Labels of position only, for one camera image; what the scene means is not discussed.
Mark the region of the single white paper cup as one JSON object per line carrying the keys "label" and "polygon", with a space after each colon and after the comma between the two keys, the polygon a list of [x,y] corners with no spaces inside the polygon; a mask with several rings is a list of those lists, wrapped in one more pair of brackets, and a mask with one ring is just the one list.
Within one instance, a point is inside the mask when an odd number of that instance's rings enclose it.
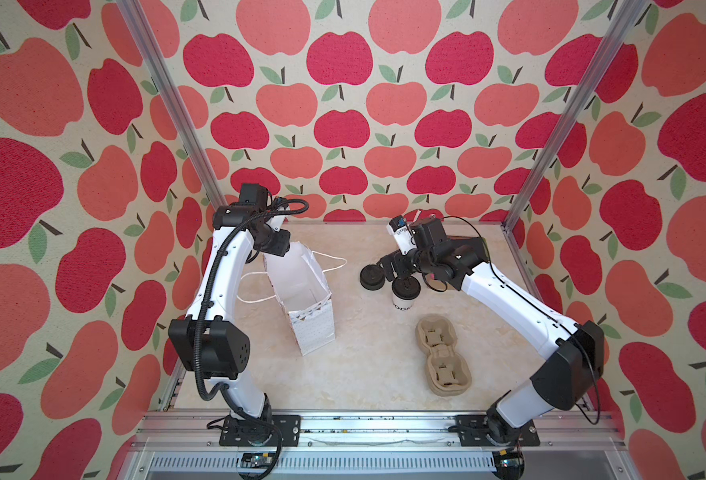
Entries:
{"label": "single white paper cup", "polygon": [[415,303],[415,298],[402,298],[398,295],[392,296],[392,304],[399,311],[410,310]]}

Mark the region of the cartoon animal paper gift bag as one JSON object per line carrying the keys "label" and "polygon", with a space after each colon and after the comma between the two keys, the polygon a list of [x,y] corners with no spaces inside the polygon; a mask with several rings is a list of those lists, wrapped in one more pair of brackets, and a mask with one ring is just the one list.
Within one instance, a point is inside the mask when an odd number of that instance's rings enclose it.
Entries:
{"label": "cartoon animal paper gift bag", "polygon": [[332,291],[326,275],[344,268],[348,260],[312,250],[299,241],[290,243],[282,257],[269,255],[264,269],[241,278],[265,276],[288,319],[302,355],[307,356],[335,340]]}

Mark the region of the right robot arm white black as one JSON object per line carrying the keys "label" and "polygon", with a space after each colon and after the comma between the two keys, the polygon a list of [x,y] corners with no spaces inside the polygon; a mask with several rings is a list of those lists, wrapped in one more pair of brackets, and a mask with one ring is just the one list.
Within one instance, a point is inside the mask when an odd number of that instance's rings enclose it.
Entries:
{"label": "right robot arm white black", "polygon": [[516,443],[528,422],[553,409],[570,410],[598,388],[603,330],[592,321],[581,324],[557,312],[510,282],[491,262],[483,237],[423,242],[401,229],[393,238],[398,249],[379,261],[387,280],[415,272],[433,275],[490,308],[544,359],[529,380],[486,410],[481,431],[492,444]]}

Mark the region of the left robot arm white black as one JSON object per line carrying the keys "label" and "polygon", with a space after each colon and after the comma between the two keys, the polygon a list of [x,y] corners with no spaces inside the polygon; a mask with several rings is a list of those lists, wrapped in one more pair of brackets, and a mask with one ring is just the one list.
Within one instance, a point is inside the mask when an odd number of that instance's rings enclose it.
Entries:
{"label": "left robot arm white black", "polygon": [[235,325],[237,293],[250,258],[288,253],[291,234],[281,227],[283,220],[308,208],[305,200],[261,196],[219,208],[202,283],[184,318],[169,327],[169,339],[193,374],[198,396],[204,401],[222,397],[230,410],[223,430],[254,446],[280,448],[283,436],[272,420],[267,394],[247,371],[251,343]]}

